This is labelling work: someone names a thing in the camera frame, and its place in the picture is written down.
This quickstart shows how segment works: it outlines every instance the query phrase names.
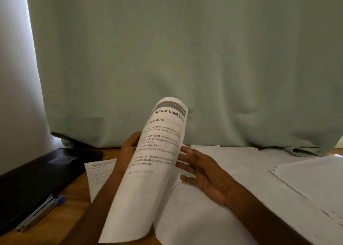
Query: wooden table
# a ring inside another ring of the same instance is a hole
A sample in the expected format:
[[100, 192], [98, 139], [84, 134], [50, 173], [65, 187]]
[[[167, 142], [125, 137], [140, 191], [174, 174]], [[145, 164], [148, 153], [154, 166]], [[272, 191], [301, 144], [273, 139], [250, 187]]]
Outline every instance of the wooden table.
[[[102, 149], [103, 160], [117, 158], [119, 148]], [[330, 154], [343, 155], [343, 148], [335, 149]], [[67, 186], [61, 195], [67, 197], [67, 201], [54, 209], [35, 226], [23, 234], [16, 230], [0, 236], [1, 245], [55, 245], [59, 244], [75, 223], [91, 204], [87, 174], [83, 173], [74, 182]], [[144, 238], [127, 243], [125, 245], [161, 245], [156, 239], [153, 228]]]

